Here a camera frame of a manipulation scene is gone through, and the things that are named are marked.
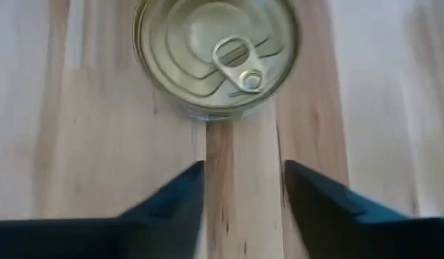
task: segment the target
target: metal can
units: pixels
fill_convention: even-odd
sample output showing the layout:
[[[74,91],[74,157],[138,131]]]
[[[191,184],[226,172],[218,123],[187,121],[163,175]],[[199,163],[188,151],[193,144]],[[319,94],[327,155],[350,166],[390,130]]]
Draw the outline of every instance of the metal can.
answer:
[[[287,0],[141,0],[132,28],[155,86],[205,121],[242,117],[277,92],[300,37]]]

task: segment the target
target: pull ring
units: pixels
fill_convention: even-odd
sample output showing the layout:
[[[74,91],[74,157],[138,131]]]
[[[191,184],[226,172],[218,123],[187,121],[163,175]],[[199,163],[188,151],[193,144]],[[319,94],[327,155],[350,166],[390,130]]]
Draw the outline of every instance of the pull ring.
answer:
[[[230,42],[239,41],[248,50],[248,57],[243,64],[235,67],[226,66],[220,61],[217,51]],[[255,51],[255,46],[246,37],[229,36],[220,40],[212,51],[214,64],[224,73],[242,92],[247,94],[258,94],[266,84],[265,71]]]

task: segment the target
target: wooden board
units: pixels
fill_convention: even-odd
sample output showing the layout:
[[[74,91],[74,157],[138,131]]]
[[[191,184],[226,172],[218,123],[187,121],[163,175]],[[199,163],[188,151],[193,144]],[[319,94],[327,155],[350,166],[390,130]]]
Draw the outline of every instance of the wooden board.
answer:
[[[296,160],[347,183],[345,141],[330,14],[325,0],[293,0],[302,23],[299,62],[278,97],[281,160]],[[284,197],[285,258],[307,258]]]
[[[205,159],[135,60],[135,5],[0,1],[0,219],[111,217]]]
[[[207,131],[209,257],[282,258],[276,108]]]
[[[350,187],[444,214],[444,0],[330,6]]]

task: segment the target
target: dark blue object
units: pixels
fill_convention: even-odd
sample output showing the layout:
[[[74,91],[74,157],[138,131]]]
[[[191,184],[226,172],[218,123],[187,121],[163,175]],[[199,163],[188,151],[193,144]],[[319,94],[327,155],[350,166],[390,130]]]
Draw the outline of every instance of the dark blue object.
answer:
[[[0,259],[190,259],[203,197],[198,162],[116,218],[0,222]]]
[[[444,258],[444,218],[410,219],[294,161],[284,177],[310,259]]]

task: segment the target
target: can lid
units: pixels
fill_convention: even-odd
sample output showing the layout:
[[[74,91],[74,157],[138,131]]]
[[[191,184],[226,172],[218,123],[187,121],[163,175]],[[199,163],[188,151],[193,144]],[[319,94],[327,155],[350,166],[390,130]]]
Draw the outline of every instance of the can lid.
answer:
[[[158,87],[225,112],[279,87],[296,59],[298,34],[285,0],[143,0],[133,43]]]

